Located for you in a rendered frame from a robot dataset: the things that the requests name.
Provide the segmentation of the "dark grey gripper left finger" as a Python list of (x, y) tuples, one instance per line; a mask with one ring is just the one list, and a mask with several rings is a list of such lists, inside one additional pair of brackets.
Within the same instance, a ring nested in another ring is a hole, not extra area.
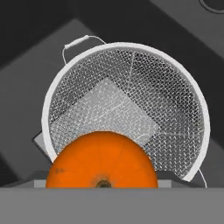
[(45, 188), (47, 176), (48, 170), (35, 171), (29, 177), (4, 185), (3, 188)]

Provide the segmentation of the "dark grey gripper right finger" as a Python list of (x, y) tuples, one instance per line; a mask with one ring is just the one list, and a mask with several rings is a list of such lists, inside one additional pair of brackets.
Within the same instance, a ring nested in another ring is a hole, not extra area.
[(184, 181), (172, 171), (156, 171), (159, 188), (200, 188), (192, 182)]

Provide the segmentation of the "dark grey kitchen sink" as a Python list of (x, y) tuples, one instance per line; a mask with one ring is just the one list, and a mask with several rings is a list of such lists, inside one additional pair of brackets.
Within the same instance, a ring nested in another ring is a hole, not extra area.
[(224, 187), (224, 15), (197, 0), (0, 0), (0, 186), (49, 168), (32, 142), (46, 90), (102, 41), (154, 46), (199, 83), (212, 136), (197, 185)]

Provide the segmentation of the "dark grey round disc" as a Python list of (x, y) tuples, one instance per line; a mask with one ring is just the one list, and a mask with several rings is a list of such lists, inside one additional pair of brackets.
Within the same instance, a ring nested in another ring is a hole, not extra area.
[(212, 13), (224, 14), (224, 0), (199, 0), (199, 2)]

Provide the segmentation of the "orange fruit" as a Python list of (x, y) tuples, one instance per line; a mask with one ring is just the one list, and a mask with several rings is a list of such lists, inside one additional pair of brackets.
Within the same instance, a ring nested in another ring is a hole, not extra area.
[(55, 159), (48, 188), (157, 188), (158, 178), (144, 150), (113, 132), (80, 136)]

